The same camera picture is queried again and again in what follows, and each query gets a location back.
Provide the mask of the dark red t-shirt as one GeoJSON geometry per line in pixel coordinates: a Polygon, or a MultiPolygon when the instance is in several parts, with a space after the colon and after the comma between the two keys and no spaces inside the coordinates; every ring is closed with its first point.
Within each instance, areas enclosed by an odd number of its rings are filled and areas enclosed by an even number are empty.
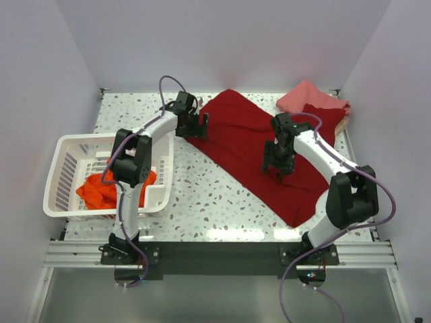
{"type": "Polygon", "coordinates": [[[316,203],[327,190],[321,174],[301,155],[295,169],[279,180],[275,169],[262,169],[266,141],[275,135],[272,115],[227,89],[210,100],[202,112],[209,115],[207,138],[188,142],[262,200],[290,227],[298,227],[316,213],[316,203]]]}

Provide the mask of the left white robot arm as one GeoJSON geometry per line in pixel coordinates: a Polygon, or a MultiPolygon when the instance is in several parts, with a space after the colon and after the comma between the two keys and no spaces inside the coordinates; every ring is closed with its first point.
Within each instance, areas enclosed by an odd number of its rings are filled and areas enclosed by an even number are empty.
{"type": "Polygon", "coordinates": [[[152,148],[171,132],[177,137],[206,139],[209,115],[200,115],[198,107],[194,95],[180,91],[174,101],[161,108],[161,115],[142,128],[117,131],[107,165],[117,190],[116,220],[102,252],[105,257],[119,259],[125,264],[145,260],[137,245],[138,208],[141,189],[151,171],[152,148]]]}

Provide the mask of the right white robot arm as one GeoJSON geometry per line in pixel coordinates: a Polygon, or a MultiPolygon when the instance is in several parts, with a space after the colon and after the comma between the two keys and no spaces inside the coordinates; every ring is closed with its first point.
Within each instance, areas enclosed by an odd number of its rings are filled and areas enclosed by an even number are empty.
{"type": "Polygon", "coordinates": [[[295,157],[299,155],[329,185],[325,216],[302,235],[296,253],[305,263],[316,264],[324,256],[323,248],[332,244],[331,238],[378,213],[378,193],[375,171],[344,159],[319,134],[323,121],[313,114],[305,115],[315,118],[318,125],[295,123],[288,113],[271,119],[275,139],[265,142],[263,171],[275,170],[277,179],[283,180],[294,173],[295,157]]]}

